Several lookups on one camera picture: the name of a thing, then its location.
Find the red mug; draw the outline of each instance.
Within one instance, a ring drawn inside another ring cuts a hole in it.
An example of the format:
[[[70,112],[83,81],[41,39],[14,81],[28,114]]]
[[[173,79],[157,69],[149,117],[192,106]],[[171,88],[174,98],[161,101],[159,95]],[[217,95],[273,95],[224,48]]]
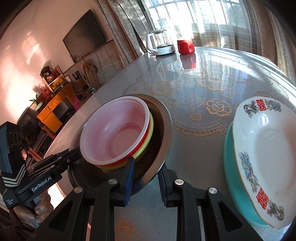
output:
[[[195,52],[192,40],[177,40],[180,54],[193,54]]]

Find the red plastic bowl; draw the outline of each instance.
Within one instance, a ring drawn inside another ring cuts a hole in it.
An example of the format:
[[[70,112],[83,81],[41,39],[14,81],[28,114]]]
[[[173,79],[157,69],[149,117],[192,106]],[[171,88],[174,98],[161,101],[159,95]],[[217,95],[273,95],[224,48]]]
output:
[[[115,163],[137,150],[148,123],[149,110],[143,100],[133,96],[114,99],[86,123],[80,137],[81,154],[94,165]]]

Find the mug handle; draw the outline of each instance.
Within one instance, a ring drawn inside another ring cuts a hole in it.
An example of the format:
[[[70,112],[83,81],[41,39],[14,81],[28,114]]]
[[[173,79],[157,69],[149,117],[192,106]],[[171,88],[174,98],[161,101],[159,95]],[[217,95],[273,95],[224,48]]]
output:
[[[184,43],[183,43],[183,48],[186,49],[186,51],[187,51],[188,53],[190,53],[189,45],[188,45],[187,42],[184,42]]]
[[[153,33],[146,34],[146,48],[149,51],[158,52],[157,47],[156,47],[155,42],[154,42]]]

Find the wall-mounted tv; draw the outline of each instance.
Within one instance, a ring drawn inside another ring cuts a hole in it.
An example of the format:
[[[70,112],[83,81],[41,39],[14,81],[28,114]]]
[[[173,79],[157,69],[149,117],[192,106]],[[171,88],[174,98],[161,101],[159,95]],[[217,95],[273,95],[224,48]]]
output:
[[[64,37],[63,42],[74,63],[106,43],[94,14],[88,10]]]

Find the white wall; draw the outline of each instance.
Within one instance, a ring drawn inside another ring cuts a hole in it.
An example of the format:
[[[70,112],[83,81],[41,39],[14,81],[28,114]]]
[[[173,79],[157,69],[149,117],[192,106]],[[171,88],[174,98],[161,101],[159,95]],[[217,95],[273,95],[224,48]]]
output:
[[[47,61],[62,71],[74,64],[62,40],[89,9],[106,40],[113,39],[94,1],[33,0],[14,19],[0,40],[0,124],[16,123],[31,105]]]
[[[16,123],[42,83],[39,74],[49,57],[31,21],[37,3],[31,2],[0,40],[0,124]]]
[[[112,40],[112,34],[94,0],[40,0],[38,3],[33,22],[50,59],[62,71],[74,64],[63,38],[89,9],[94,13],[106,40]]]

